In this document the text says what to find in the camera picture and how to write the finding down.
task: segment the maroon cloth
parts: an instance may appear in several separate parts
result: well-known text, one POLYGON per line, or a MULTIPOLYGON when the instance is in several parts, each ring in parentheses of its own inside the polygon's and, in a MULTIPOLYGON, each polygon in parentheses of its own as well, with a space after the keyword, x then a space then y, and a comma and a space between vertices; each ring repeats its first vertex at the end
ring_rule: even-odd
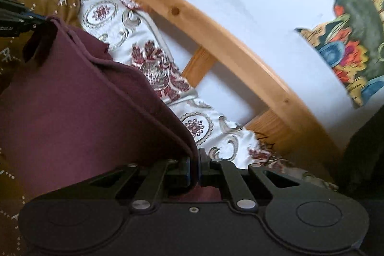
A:
POLYGON ((81 29, 48 21, 0 95, 0 147, 28 195, 127 163, 188 155, 196 164, 191 134, 140 71, 81 29))

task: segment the wooden headboard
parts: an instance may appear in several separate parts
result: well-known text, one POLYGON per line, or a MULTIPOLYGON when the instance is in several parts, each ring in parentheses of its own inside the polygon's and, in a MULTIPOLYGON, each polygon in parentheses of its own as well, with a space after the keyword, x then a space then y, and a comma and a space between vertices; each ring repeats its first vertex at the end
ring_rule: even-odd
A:
POLYGON ((229 31, 185 0, 135 1, 157 12, 199 45, 183 71, 192 86, 200 83, 215 62, 222 63, 269 108, 249 122, 248 129, 264 134, 283 156, 298 153, 324 165, 339 162, 341 151, 303 101, 229 31))

